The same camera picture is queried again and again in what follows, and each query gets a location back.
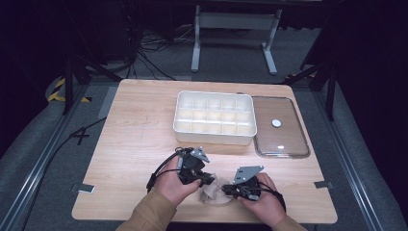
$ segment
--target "metal leg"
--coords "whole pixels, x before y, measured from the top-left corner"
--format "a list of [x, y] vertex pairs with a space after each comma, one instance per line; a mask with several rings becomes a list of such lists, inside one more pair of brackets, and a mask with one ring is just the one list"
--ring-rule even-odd
[[280, 19], [281, 13], [282, 13], [282, 10], [276, 11], [275, 17], [273, 19], [273, 22], [272, 22], [272, 25], [271, 25], [271, 28], [270, 28], [269, 40], [268, 40], [268, 42], [263, 42], [262, 43], [265, 59], [267, 61], [269, 73], [271, 75], [276, 75], [276, 73], [277, 73], [275, 62], [273, 61], [272, 54], [270, 53], [270, 47], [272, 46], [273, 38], [275, 37], [275, 34], [276, 34], [276, 29], [277, 29], [278, 24], [279, 24], [279, 19]]
[[200, 6], [195, 7], [194, 48], [192, 50], [191, 71], [197, 72], [200, 62]]

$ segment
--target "sleeve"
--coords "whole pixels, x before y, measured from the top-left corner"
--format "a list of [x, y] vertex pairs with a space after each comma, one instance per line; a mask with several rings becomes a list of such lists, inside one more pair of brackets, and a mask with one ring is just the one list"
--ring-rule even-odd
[[279, 223], [272, 227], [273, 231], [307, 231], [299, 223], [289, 216], [286, 216]]
[[153, 188], [116, 231], [165, 231], [175, 214], [176, 206]]

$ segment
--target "black curtain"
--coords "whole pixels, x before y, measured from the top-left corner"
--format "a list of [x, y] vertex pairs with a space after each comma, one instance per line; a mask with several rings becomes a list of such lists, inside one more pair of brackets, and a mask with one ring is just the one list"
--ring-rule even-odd
[[337, 79], [405, 219], [408, 203], [408, 14], [406, 1], [346, 1], [304, 64], [334, 62]]

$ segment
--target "container lid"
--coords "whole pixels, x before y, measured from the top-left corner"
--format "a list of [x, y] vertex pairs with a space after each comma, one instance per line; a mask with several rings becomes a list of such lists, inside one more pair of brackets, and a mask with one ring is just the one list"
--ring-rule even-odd
[[262, 157], [304, 158], [310, 150], [290, 98], [253, 96], [257, 135], [254, 143]]

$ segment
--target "tabletop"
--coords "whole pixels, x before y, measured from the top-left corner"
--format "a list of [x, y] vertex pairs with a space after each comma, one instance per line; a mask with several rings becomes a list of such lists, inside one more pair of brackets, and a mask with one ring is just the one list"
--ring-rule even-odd
[[[263, 158], [250, 145], [179, 142], [172, 124], [177, 95], [182, 90], [278, 96], [290, 98], [305, 132], [310, 155], [301, 159]], [[323, 181], [318, 160], [293, 91], [288, 86], [210, 82], [123, 80], [89, 164], [84, 184], [93, 193], [79, 192], [72, 215], [77, 219], [126, 220], [146, 195], [150, 174], [176, 147], [202, 146], [210, 163], [205, 172], [232, 181], [237, 167], [264, 166], [284, 195], [288, 215], [301, 223], [334, 223], [337, 214]], [[223, 205], [200, 201], [201, 190], [188, 196], [177, 208], [173, 221], [246, 222], [258, 219], [233, 199]]]

